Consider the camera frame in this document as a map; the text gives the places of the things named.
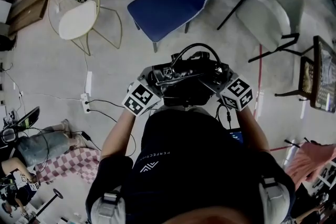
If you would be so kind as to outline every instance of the sneaker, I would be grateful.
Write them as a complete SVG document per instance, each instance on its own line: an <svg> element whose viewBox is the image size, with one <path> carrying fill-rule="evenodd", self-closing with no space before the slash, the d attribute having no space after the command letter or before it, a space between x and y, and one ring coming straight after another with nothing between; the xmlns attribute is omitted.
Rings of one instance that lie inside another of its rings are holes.
<svg viewBox="0 0 336 224"><path fill-rule="evenodd" d="M67 138L72 138L71 130L70 130L70 124L67 119L61 121L63 133Z"/></svg>
<svg viewBox="0 0 336 224"><path fill-rule="evenodd" d="M77 144L75 145L75 147L87 147L86 145L86 140L84 139L83 136L81 136L80 134L77 134L75 137L74 137L77 141Z"/></svg>

